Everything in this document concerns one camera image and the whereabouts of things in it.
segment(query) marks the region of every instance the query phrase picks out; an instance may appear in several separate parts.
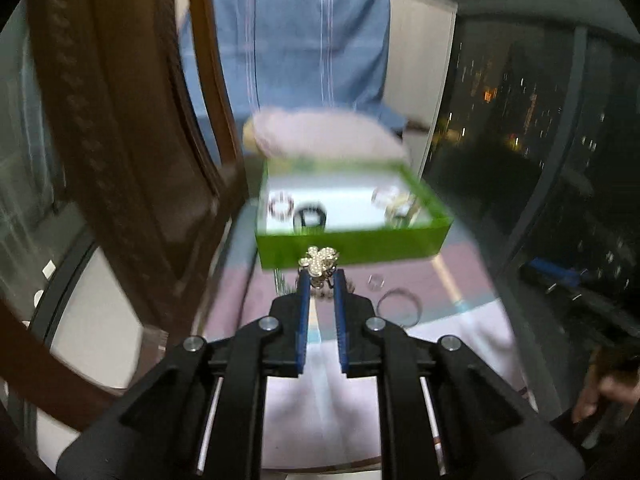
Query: human hand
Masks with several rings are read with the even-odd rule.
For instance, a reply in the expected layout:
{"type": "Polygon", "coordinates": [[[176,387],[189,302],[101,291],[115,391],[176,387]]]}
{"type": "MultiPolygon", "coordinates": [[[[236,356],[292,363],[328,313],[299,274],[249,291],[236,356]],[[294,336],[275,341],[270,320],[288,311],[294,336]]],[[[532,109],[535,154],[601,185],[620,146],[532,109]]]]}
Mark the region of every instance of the human hand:
{"type": "Polygon", "coordinates": [[[638,372],[603,372],[601,363],[598,362],[597,353],[592,359],[594,364],[589,366],[584,379],[578,401],[572,412],[574,424],[593,415],[601,397],[620,402],[629,408],[629,411],[640,400],[640,381],[638,372]]]}

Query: wooden frame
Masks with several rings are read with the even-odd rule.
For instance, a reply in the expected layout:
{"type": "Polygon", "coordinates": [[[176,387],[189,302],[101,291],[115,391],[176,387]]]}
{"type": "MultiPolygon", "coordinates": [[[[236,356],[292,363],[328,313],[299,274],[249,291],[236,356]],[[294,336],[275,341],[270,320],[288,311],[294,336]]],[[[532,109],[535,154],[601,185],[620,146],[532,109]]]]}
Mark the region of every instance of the wooden frame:
{"type": "MultiPolygon", "coordinates": [[[[191,0],[194,22],[210,25],[210,7],[191,0]]],[[[71,195],[152,342],[134,378],[191,333],[212,258],[247,196],[215,35],[203,41],[194,27],[220,168],[191,107],[174,12],[174,0],[29,0],[36,71],[71,195]]],[[[51,356],[2,302],[0,376],[76,430],[118,394],[51,356]]]]}

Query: black bracelet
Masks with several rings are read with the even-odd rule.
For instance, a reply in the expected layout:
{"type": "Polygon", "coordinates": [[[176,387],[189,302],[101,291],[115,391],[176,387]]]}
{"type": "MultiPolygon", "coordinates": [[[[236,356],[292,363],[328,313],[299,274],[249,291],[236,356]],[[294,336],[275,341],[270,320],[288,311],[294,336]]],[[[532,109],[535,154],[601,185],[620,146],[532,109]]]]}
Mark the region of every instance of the black bracelet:
{"type": "Polygon", "coordinates": [[[304,204],[293,214],[293,230],[321,228],[326,225],[326,211],[320,204],[304,204]]]}

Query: white wall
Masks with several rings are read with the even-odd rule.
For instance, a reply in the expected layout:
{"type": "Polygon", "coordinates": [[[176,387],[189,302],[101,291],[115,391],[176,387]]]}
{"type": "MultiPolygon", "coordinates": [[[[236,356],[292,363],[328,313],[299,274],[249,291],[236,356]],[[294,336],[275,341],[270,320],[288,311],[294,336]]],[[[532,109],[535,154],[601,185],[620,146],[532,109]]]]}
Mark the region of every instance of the white wall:
{"type": "MultiPolygon", "coordinates": [[[[384,101],[424,125],[434,123],[449,66],[456,5],[449,0],[391,0],[384,101]]],[[[422,173],[429,134],[404,134],[412,170],[422,173]]]]}

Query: pillow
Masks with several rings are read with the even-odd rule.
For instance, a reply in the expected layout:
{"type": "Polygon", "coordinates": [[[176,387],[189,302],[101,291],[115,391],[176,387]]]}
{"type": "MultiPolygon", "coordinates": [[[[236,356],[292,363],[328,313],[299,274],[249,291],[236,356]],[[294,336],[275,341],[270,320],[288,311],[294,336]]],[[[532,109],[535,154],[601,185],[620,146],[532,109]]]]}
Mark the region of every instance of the pillow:
{"type": "Polygon", "coordinates": [[[246,148],[267,158],[408,162],[402,141],[370,117],[338,108],[262,108],[244,129],[246,148]]]}

